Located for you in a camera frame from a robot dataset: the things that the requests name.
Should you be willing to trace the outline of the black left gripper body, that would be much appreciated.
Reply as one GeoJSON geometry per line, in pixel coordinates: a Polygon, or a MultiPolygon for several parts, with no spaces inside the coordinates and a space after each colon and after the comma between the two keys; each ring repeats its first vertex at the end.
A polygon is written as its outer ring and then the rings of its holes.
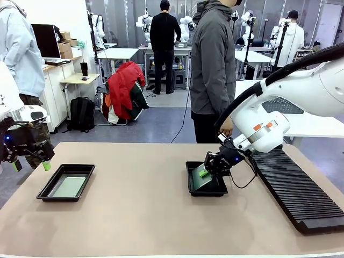
{"type": "Polygon", "coordinates": [[[31,156],[41,160],[41,155],[28,123],[1,120],[1,162],[14,162],[18,156],[31,156]]]}

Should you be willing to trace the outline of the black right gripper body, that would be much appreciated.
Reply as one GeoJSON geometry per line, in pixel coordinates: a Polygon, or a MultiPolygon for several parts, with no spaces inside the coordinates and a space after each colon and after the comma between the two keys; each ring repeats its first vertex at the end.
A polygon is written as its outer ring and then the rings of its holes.
{"type": "Polygon", "coordinates": [[[245,152],[235,147],[233,139],[227,139],[220,146],[219,151],[212,153],[212,176],[220,178],[230,176],[231,168],[245,159],[245,152]]]}

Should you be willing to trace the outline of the grey jacket person's hand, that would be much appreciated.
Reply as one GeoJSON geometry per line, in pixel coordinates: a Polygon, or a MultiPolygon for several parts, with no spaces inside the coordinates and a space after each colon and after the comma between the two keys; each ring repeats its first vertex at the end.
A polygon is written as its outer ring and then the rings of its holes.
{"type": "Polygon", "coordinates": [[[225,135],[226,137],[230,137],[233,134],[233,121],[230,117],[227,117],[224,123],[220,127],[220,133],[225,135]]]}

